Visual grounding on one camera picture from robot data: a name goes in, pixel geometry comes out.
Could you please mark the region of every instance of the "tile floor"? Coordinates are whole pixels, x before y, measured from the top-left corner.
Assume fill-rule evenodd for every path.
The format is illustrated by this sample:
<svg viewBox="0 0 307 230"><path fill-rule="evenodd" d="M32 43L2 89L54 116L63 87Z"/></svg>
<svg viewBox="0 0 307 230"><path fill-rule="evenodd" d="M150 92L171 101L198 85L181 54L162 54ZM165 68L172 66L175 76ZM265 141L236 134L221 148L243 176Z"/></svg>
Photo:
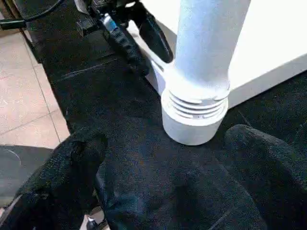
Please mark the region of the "tile floor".
<svg viewBox="0 0 307 230"><path fill-rule="evenodd" d="M68 135L43 66L20 33L0 34L0 145L55 148Z"/></svg>

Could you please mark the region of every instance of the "white cylindrical pole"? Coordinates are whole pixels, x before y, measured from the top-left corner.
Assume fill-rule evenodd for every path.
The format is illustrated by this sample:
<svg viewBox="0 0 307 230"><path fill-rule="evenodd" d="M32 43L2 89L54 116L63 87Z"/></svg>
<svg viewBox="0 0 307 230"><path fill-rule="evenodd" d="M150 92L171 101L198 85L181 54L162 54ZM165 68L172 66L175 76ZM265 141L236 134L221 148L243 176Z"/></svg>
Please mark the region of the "white cylindrical pole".
<svg viewBox="0 0 307 230"><path fill-rule="evenodd" d="M250 0L181 0L176 59L165 70L165 131L187 145L209 141L228 109L228 69Z"/></svg>

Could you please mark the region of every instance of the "black handle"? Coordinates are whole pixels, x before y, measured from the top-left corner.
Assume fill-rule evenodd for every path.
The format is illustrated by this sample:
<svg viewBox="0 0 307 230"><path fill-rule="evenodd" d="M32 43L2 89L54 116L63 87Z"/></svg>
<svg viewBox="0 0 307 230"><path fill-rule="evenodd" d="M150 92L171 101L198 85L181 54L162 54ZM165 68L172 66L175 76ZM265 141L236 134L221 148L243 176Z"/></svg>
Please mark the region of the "black handle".
<svg viewBox="0 0 307 230"><path fill-rule="evenodd" d="M133 6L131 17L138 26L140 36L147 43L148 47L162 61L170 63L174 59L174 55L155 17L140 2Z"/></svg>
<svg viewBox="0 0 307 230"><path fill-rule="evenodd" d="M142 76L147 75L149 68L132 35L119 23L114 22L110 16L107 17L109 17L108 20L102 18L99 24L104 31L103 34L106 41L116 52L125 58L133 72Z"/></svg>

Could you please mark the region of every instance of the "fabric surface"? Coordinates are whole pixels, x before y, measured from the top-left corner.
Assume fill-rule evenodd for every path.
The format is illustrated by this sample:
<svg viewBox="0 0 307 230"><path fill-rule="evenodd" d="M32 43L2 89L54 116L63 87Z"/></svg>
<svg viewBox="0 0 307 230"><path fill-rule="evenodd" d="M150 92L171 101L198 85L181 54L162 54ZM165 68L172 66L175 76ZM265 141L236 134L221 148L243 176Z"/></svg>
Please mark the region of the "fabric surface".
<svg viewBox="0 0 307 230"><path fill-rule="evenodd" d="M23 15L51 4L17 2ZM101 32L81 39L74 29L79 17L68 0L29 28L70 131L101 127L108 139L96 188L111 228L266 229L280 224L275 199L282 196L267 197L260 190L256 199L253 188L261 187L261 180L250 187L243 183L245 174L233 172L237 158L233 149L224 148L224 134L236 124L249 124L288 143L304 143L295 138L306 121L304 74L230 110L209 143L183 146L164 133L153 88L128 70ZM278 178L283 168L275 169ZM265 201L271 213L262 208Z"/></svg>
<svg viewBox="0 0 307 230"><path fill-rule="evenodd" d="M303 126L298 133L306 132ZM234 163L230 173L249 191L269 226L306 229L306 140L297 140L295 149L243 125L229 129L225 139Z"/></svg>
<svg viewBox="0 0 307 230"><path fill-rule="evenodd" d="M100 129L83 128L69 136L17 191L12 203L19 210L8 207L0 229L79 229L92 208L94 178L106 147Z"/></svg>

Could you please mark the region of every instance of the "cable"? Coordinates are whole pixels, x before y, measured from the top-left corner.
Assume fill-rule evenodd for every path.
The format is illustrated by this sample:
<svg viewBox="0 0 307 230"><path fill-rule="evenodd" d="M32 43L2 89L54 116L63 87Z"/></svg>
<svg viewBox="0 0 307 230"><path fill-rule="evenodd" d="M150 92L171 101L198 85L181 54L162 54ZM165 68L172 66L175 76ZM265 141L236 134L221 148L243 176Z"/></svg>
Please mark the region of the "cable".
<svg viewBox="0 0 307 230"><path fill-rule="evenodd" d="M34 15L34 16L30 17L30 18L25 18L24 20L25 20L26 22L31 22L31 21L34 21L34 20L36 20L36 19L42 18L42 17L44 17L44 16L46 16L46 15L52 13L53 11L55 11L55 10L60 6L60 4L62 4L64 1L65 1L65 0L58 0L58 1L57 1L56 3L54 3L54 5L51 6L48 10L45 10L44 12L41 12L41 13L39 13L39 14L37 14L37 15Z"/></svg>
<svg viewBox="0 0 307 230"><path fill-rule="evenodd" d="M43 11L43 12L37 14L37 15L34 15L30 18L16 18L16 19L0 20L0 28L2 30L26 28L27 22L31 22L31 21L37 20L39 18L45 17L46 15L55 11L60 6L60 4L62 4L64 1L65 0L58 0L48 10L45 10L45 11Z"/></svg>

